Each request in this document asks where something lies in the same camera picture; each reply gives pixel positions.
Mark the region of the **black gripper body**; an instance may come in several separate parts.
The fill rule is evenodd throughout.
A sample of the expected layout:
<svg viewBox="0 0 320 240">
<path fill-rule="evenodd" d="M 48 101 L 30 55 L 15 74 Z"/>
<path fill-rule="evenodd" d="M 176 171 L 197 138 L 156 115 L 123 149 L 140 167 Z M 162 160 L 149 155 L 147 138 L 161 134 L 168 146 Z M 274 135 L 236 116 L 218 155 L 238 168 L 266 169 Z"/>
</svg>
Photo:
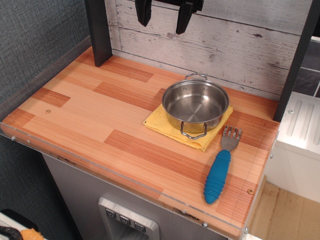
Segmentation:
<svg viewBox="0 0 320 240">
<path fill-rule="evenodd" d="M 194 11 L 202 11 L 204 1 L 203 0 L 157 0 L 158 2 L 171 4 L 174 6 L 181 6 L 182 4 L 193 4 Z"/>
</svg>

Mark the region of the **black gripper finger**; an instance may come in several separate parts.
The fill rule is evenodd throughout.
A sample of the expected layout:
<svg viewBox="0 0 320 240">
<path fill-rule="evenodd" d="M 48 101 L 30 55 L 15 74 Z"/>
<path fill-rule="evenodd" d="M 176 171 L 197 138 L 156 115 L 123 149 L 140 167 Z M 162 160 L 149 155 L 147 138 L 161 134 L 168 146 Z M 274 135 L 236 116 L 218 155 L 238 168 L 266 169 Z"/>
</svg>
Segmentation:
<svg viewBox="0 0 320 240">
<path fill-rule="evenodd" d="M 193 14 L 193 3 L 184 2 L 179 8 L 176 33 L 178 35 L 183 34 L 189 24 L 191 16 Z"/>
<path fill-rule="evenodd" d="M 137 19 L 146 27 L 151 19 L 152 0 L 135 0 Z"/>
</svg>

